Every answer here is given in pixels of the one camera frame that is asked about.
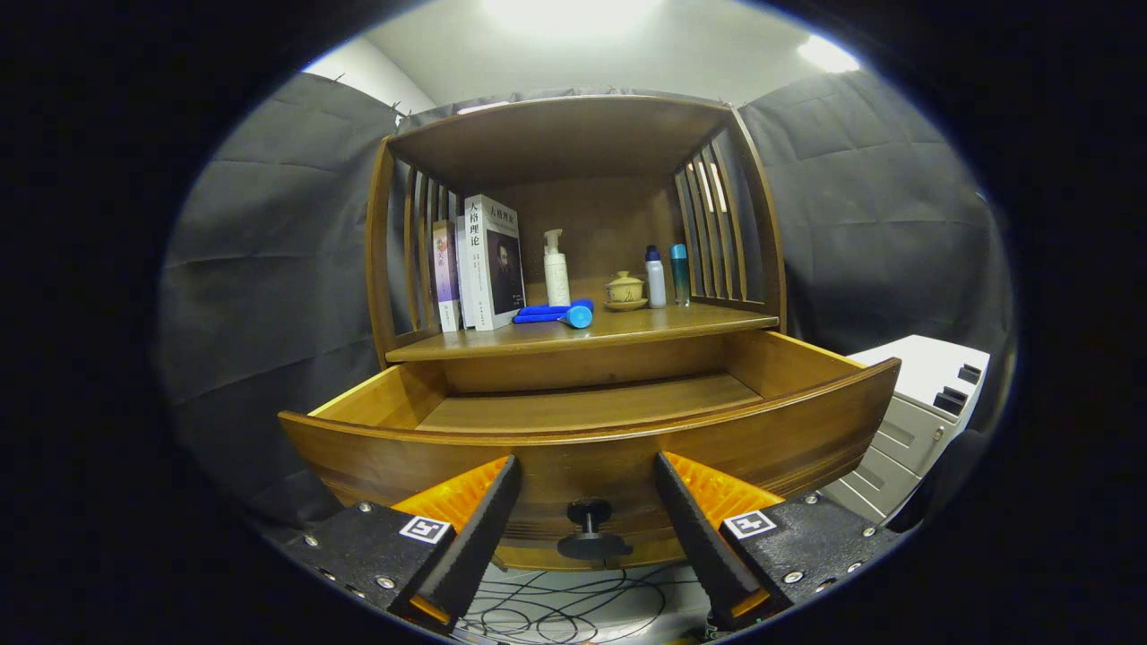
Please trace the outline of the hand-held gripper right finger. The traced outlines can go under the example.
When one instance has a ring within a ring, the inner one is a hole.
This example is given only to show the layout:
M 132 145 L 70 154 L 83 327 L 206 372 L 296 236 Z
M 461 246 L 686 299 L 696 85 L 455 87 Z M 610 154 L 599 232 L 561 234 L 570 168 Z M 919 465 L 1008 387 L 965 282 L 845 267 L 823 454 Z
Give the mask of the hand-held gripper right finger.
M 654 483 L 720 628 L 811 603 L 902 543 L 824 495 L 782 499 L 668 451 L 654 459 Z

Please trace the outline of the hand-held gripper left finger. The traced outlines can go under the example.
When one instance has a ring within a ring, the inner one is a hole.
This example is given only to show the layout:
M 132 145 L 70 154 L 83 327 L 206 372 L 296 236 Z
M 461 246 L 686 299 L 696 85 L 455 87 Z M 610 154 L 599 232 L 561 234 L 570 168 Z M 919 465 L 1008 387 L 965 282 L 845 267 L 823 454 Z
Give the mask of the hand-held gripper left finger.
M 522 464 L 491 453 L 362 457 L 333 485 L 349 494 L 340 510 L 301 528 L 271 524 L 270 542 L 352 603 L 451 632 L 504 538 Z

